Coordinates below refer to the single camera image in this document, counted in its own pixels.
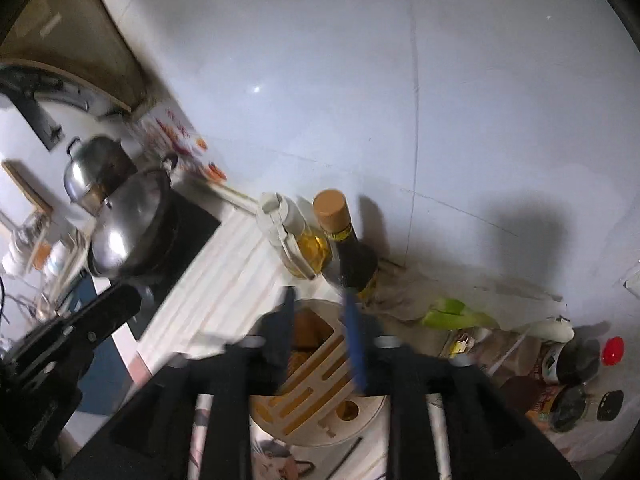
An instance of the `red lid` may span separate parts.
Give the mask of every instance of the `red lid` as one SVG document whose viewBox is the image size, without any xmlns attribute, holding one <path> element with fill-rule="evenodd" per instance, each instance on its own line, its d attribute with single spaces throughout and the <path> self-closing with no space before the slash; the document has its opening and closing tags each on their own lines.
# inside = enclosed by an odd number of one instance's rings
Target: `red lid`
<svg viewBox="0 0 640 480">
<path fill-rule="evenodd" d="M 625 341 L 621 337 L 612 337 L 602 349 L 602 364 L 617 365 L 625 354 Z"/>
</svg>

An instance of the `dark glass bottle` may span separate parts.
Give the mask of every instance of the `dark glass bottle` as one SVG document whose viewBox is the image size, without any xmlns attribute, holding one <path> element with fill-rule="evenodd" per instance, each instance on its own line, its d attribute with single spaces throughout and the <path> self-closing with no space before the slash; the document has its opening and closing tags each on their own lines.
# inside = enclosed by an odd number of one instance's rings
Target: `dark glass bottle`
<svg viewBox="0 0 640 480">
<path fill-rule="evenodd" d="M 322 275 L 334 286 L 354 290 L 365 303 L 376 283 L 378 257 L 353 231 L 344 195 L 337 189 L 321 191 L 314 199 L 314 212 L 333 255 Z"/>
</svg>

